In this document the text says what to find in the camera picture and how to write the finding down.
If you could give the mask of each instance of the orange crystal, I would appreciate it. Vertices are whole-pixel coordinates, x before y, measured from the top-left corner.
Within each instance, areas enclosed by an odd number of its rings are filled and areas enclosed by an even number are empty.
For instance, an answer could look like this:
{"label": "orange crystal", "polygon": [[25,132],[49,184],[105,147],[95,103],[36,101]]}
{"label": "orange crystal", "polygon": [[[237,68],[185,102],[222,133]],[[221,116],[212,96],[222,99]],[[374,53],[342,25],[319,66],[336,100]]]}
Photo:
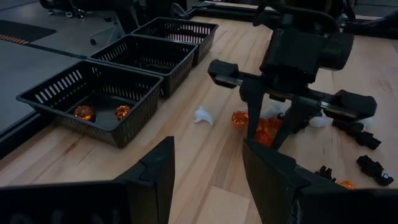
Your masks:
{"label": "orange crystal", "polygon": [[94,117],[94,111],[87,105],[78,106],[75,109],[75,117],[90,121]]}
{"label": "orange crystal", "polygon": [[232,114],[232,123],[237,127],[245,126],[249,121],[249,115],[243,111],[235,111]]}
{"label": "orange crystal", "polygon": [[340,186],[343,186],[343,187],[345,187],[347,189],[350,189],[350,190],[358,189],[357,186],[355,186],[353,183],[351,183],[348,180],[344,180],[344,181],[338,182],[337,184],[340,185]]}
{"label": "orange crystal", "polygon": [[[237,127],[244,127],[249,122],[249,115],[243,111],[235,111],[232,114],[232,122]],[[277,118],[259,119],[255,138],[261,144],[271,146],[282,121]]]}
{"label": "orange crystal", "polygon": [[116,117],[118,120],[123,119],[130,112],[130,107],[126,105],[119,106],[116,108]]}

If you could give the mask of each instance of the black plastic piece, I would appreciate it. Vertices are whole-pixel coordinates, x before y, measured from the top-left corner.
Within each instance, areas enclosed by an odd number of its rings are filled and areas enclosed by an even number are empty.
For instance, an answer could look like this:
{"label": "black plastic piece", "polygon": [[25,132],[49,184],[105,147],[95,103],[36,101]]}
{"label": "black plastic piece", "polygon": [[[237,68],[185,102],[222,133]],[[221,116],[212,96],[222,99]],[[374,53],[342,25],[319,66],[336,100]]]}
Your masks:
{"label": "black plastic piece", "polygon": [[324,111],[328,117],[335,119],[342,119],[345,121],[357,121],[360,119],[370,118],[374,116],[377,109],[376,100],[371,96],[362,96],[355,93],[350,93],[345,90],[340,90],[335,94],[335,97],[330,102],[333,105],[346,108],[350,111],[356,111],[356,117],[348,119],[344,115],[339,115],[329,111]]}
{"label": "black plastic piece", "polygon": [[193,58],[193,66],[196,66],[211,49],[217,28],[218,24],[158,17],[135,30],[133,34],[197,44],[198,48]]}
{"label": "black plastic piece", "polygon": [[167,224],[174,157],[167,137],[114,180],[0,188],[0,223]]}
{"label": "black plastic piece", "polygon": [[238,64],[231,64],[214,60],[210,63],[207,72],[213,82],[226,88],[235,88],[240,79]]}
{"label": "black plastic piece", "polygon": [[263,224],[396,222],[398,190],[348,190],[253,140],[244,140],[243,159]]}
{"label": "black plastic piece", "polygon": [[366,146],[372,150],[375,150],[381,144],[381,141],[373,137],[373,134],[363,131],[364,124],[362,123],[349,123],[334,119],[332,125],[338,129],[345,131],[349,136],[355,138],[355,141],[360,146]]}
{"label": "black plastic piece", "polygon": [[[81,61],[54,77],[21,93],[17,100],[28,103],[56,122],[116,147],[127,145],[157,110],[163,78],[103,63]],[[93,108],[91,121],[76,118],[79,105]],[[131,110],[118,121],[120,105]]]}
{"label": "black plastic piece", "polygon": [[331,172],[332,172],[331,168],[326,168],[325,166],[322,166],[321,169],[319,169],[319,171],[315,172],[315,174],[325,178],[326,180],[330,180],[331,182],[334,183],[336,182],[336,178],[333,178],[331,176]]}
{"label": "black plastic piece", "polygon": [[160,94],[170,97],[188,77],[197,46],[141,35],[125,35],[89,59],[164,77]]}
{"label": "black plastic piece", "polygon": [[326,38],[293,29],[274,30],[266,56],[260,66],[264,73],[276,72],[290,80],[313,83]]}
{"label": "black plastic piece", "polygon": [[389,174],[383,173],[384,168],[379,162],[374,162],[368,156],[360,156],[356,162],[361,172],[372,177],[380,186],[387,186],[394,181]]}
{"label": "black plastic piece", "polygon": [[356,142],[360,146],[367,146],[368,148],[375,150],[381,144],[381,141],[373,137],[373,134],[369,132],[361,132],[355,136]]}
{"label": "black plastic piece", "polygon": [[338,119],[334,119],[332,125],[342,131],[347,132],[347,134],[350,136],[355,136],[358,133],[361,133],[364,129],[363,123],[358,123],[358,122],[349,123]]}

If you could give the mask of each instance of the black plastic basket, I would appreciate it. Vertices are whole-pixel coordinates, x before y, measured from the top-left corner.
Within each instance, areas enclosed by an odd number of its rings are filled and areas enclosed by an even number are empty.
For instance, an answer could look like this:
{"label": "black plastic basket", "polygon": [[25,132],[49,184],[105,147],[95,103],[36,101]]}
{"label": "black plastic basket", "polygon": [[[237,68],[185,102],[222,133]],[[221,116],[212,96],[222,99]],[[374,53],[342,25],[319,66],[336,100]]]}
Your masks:
{"label": "black plastic basket", "polygon": [[164,77],[160,94],[170,97],[188,77],[197,45],[156,37],[126,35],[90,57]]}
{"label": "black plastic basket", "polygon": [[211,49],[217,28],[218,24],[158,17],[133,31],[133,34],[198,44],[193,58],[193,66],[196,66]]}
{"label": "black plastic basket", "polygon": [[[57,123],[72,131],[124,147],[156,112],[162,80],[157,75],[82,61],[21,93],[17,100],[44,116],[54,114]],[[93,108],[93,121],[74,116],[79,105]],[[120,105],[131,109],[118,121],[115,111]]]}

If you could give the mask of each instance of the light wood surface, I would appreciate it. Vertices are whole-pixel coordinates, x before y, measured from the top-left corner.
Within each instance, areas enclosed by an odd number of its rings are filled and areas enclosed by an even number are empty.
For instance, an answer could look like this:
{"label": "light wood surface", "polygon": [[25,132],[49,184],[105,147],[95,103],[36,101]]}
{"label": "light wood surface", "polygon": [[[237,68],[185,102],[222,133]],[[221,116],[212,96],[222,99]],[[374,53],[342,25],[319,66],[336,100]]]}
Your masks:
{"label": "light wood surface", "polygon": [[[247,22],[204,17],[193,20],[220,25],[209,54],[125,149],[51,125],[0,161],[0,185],[113,179],[164,137],[175,136],[170,223],[261,223],[244,173],[241,150],[245,133],[231,124],[233,111],[244,103],[238,89],[215,85],[206,71],[218,58],[259,74],[271,31]],[[391,40],[358,36],[347,66],[339,72],[320,70],[312,84],[313,89],[327,93],[345,89],[375,97],[379,106],[370,132],[382,141],[378,149],[361,147],[345,133],[326,127],[307,128],[290,136],[280,152],[311,171],[322,165],[330,167],[337,180],[350,180],[360,188],[378,187],[356,165],[356,159],[365,154],[398,178],[396,62],[398,53]],[[214,126],[193,122],[200,105],[214,117]],[[397,186],[395,181],[389,188]]]}

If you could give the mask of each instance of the black mechanical part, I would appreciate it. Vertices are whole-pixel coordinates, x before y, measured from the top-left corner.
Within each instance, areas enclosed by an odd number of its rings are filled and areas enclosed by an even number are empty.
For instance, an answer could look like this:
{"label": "black mechanical part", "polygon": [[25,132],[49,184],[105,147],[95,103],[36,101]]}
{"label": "black mechanical part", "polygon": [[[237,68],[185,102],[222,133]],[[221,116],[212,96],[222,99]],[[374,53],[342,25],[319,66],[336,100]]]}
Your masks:
{"label": "black mechanical part", "polygon": [[[371,96],[362,96],[355,93],[350,93],[345,90],[340,90],[335,94],[335,97],[330,102],[333,105],[346,108],[350,111],[355,111],[355,119],[349,119],[349,121],[357,121],[365,118],[370,118],[376,113],[377,103],[376,100]],[[331,112],[324,111],[327,116],[331,115]],[[345,115],[333,116],[335,119],[341,119],[347,121]]]}
{"label": "black mechanical part", "polygon": [[0,223],[169,222],[174,137],[166,137],[114,180],[0,188]]}
{"label": "black mechanical part", "polygon": [[374,138],[373,134],[363,131],[364,124],[362,123],[349,123],[346,121],[334,119],[332,125],[342,131],[345,131],[349,136],[354,138],[360,146],[366,146],[372,150],[375,150],[381,144],[381,141]]}
{"label": "black mechanical part", "polygon": [[334,183],[336,182],[336,178],[333,178],[331,176],[331,172],[332,172],[331,168],[326,168],[325,166],[322,166],[321,169],[319,169],[319,171],[315,171],[315,174]]}
{"label": "black mechanical part", "polygon": [[[227,88],[241,85],[240,97],[248,103],[249,139],[256,133],[265,93],[276,100],[292,100],[271,146],[277,150],[288,135],[305,128],[308,120],[322,108],[327,116],[343,121],[357,121],[374,115],[377,104],[373,97],[344,90],[328,95],[308,88],[309,83],[315,82],[320,67],[341,70],[353,46],[354,37],[338,32],[334,18],[325,13],[329,11],[338,17],[343,6],[333,1],[260,2],[256,16],[261,15],[266,6],[281,13],[278,22],[272,18],[269,23],[274,31],[260,66],[260,77],[240,72],[236,64],[219,60],[210,64],[208,73],[217,85]],[[256,19],[258,17],[254,20],[255,26],[269,25]]]}
{"label": "black mechanical part", "polygon": [[360,146],[366,146],[372,150],[377,149],[377,147],[379,147],[381,144],[381,141],[374,138],[373,134],[366,131],[358,133],[355,136],[355,140]]}
{"label": "black mechanical part", "polygon": [[244,140],[243,161],[264,224],[396,222],[398,190],[348,190],[250,139]]}
{"label": "black mechanical part", "polygon": [[271,148],[278,150],[290,134],[294,132],[297,133],[303,129],[303,124],[306,124],[306,122],[319,113],[320,110],[320,101],[296,96],[292,100],[292,105],[284,116],[284,122],[275,135]]}
{"label": "black mechanical part", "polygon": [[238,64],[231,64],[214,60],[210,63],[207,70],[213,82],[226,88],[235,88],[240,85],[240,73]]}
{"label": "black mechanical part", "polygon": [[349,123],[338,119],[334,119],[331,125],[342,131],[345,131],[349,136],[352,137],[357,135],[358,133],[361,133],[364,129],[363,123],[358,123],[358,122]]}
{"label": "black mechanical part", "polygon": [[344,2],[343,10],[347,18],[351,21],[355,20],[356,16],[353,10],[353,4],[351,3],[350,0],[344,0],[343,2]]}
{"label": "black mechanical part", "polygon": [[361,172],[372,177],[380,186],[388,186],[394,179],[387,173],[383,173],[383,166],[374,162],[369,156],[360,156],[356,162],[361,167]]}
{"label": "black mechanical part", "polygon": [[[292,100],[292,106],[284,115],[284,123],[272,144],[272,148],[277,150],[288,135],[305,128],[308,120],[317,116],[321,108],[327,116],[349,122],[374,116],[376,112],[377,104],[371,96],[361,96],[344,90],[339,91],[337,95],[329,95],[310,90],[303,84],[296,85],[296,82],[288,82],[289,79],[283,80],[278,76],[264,74],[257,76],[240,72],[238,65],[219,60],[210,63],[208,73],[217,85],[227,88],[241,85],[240,97],[248,103],[249,108],[249,139],[253,139],[256,133],[265,93],[275,100]],[[365,103],[353,102],[354,106],[352,106],[350,100],[361,100]]]}

